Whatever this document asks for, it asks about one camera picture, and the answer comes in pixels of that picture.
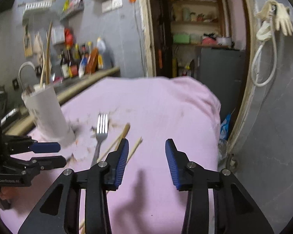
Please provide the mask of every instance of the white cable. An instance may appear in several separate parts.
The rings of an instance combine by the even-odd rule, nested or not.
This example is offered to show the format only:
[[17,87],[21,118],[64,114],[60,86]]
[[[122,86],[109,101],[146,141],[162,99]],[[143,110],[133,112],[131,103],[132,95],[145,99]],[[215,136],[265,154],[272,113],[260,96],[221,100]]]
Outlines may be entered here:
[[277,44],[276,44],[276,37],[275,37],[275,32],[274,32],[274,28],[273,28],[273,20],[270,19],[270,31],[271,31],[271,36],[272,36],[272,45],[273,45],[273,67],[272,67],[272,71],[270,73],[270,76],[268,77],[268,79],[263,82],[263,83],[257,83],[257,76],[254,75],[254,67],[255,67],[255,63],[258,59],[258,56],[259,54],[261,53],[262,49],[263,49],[263,46],[265,45],[266,42],[262,42],[261,45],[259,46],[255,56],[254,56],[254,59],[253,59],[253,62],[252,62],[252,65],[251,65],[251,78],[252,78],[252,82],[255,86],[257,87],[263,87],[265,86],[266,84],[268,84],[271,79],[273,78],[273,76],[275,75],[275,72],[276,72],[276,68],[277,68]]
[[24,67],[27,66],[27,65],[31,66],[31,67],[33,68],[33,70],[35,71],[35,66],[34,66],[33,63],[30,62],[30,61],[26,61],[26,62],[24,62],[24,63],[20,66],[20,69],[18,70],[18,79],[19,79],[19,81],[20,81],[20,83],[21,83],[21,87],[22,87],[22,90],[23,90],[23,91],[25,90],[25,88],[24,88],[23,82],[22,82],[22,80],[21,80],[21,71],[22,71],[22,68],[24,68]]

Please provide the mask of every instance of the table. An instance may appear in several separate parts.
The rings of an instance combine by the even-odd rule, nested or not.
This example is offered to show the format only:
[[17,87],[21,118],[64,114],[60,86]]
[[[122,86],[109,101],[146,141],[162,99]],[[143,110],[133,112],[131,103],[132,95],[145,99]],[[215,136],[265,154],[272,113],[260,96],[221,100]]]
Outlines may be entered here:
[[[107,195],[113,234],[180,234],[187,192],[178,192],[172,183],[165,141],[173,138],[189,160],[206,169],[217,170],[220,103],[207,87],[189,77],[168,80],[106,78],[62,106],[77,140],[58,154],[68,158],[65,168],[41,172],[31,187],[18,188],[12,209],[0,211],[1,218],[13,233],[44,192],[66,168],[75,172],[88,169],[96,146],[91,126],[98,113],[109,114],[109,132],[101,154],[131,124],[127,135],[130,147],[142,136],[143,142],[126,166],[122,184]],[[43,141],[39,131],[29,133]],[[32,152],[15,155],[30,159]],[[85,192],[80,203],[80,221],[84,218]]]

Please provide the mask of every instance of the wall shelf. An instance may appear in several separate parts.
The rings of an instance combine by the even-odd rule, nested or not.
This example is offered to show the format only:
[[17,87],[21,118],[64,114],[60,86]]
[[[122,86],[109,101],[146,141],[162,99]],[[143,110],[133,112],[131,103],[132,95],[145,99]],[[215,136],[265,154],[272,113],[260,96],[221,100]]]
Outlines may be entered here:
[[83,3],[83,1],[81,1],[80,3],[75,4],[74,6],[68,8],[66,11],[64,11],[60,15],[60,21],[62,21],[63,19],[68,19],[70,17],[73,17],[78,12],[83,11],[83,10],[84,10],[84,3]]
[[171,21],[172,25],[196,25],[196,26],[212,26],[219,27],[219,23],[199,22],[199,21]]
[[204,5],[204,6],[214,6],[218,7],[217,2],[209,2],[209,1],[198,1],[198,0],[181,0],[181,1],[170,1],[171,3],[176,4],[186,4],[186,5]]
[[199,44],[199,43],[173,43],[173,45],[196,46],[196,47],[212,47],[212,48],[219,48],[219,49],[227,49],[227,48],[230,48],[229,46],[222,46],[222,45],[202,45],[202,44]]

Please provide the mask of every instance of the wine bottle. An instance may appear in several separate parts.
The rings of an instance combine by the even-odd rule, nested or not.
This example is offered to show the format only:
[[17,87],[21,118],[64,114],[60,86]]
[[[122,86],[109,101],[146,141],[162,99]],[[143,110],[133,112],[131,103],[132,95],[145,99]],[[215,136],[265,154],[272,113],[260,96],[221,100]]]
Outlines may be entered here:
[[65,57],[64,50],[61,52],[61,71],[64,79],[69,78],[68,60]]
[[71,54],[71,47],[67,45],[66,49],[67,49],[67,57],[68,57],[69,75],[70,77],[78,76],[78,66]]

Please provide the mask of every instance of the metal bolt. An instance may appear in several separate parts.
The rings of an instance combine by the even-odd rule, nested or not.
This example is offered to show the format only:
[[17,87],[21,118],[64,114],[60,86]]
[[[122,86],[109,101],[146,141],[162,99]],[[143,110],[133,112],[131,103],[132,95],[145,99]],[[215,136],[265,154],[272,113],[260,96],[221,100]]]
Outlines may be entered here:
[[66,170],[64,170],[64,172],[63,172],[63,174],[64,174],[65,176],[71,175],[71,173],[72,173],[72,170],[71,170],[71,169],[66,169]]
[[99,167],[106,167],[107,166],[107,162],[101,161],[101,162],[98,163],[98,166]]
[[189,168],[195,168],[196,166],[197,166],[197,164],[194,163],[194,162],[188,162],[187,163],[187,167],[189,167]]
[[223,175],[229,176],[231,174],[230,170],[228,169],[223,169],[222,170]]

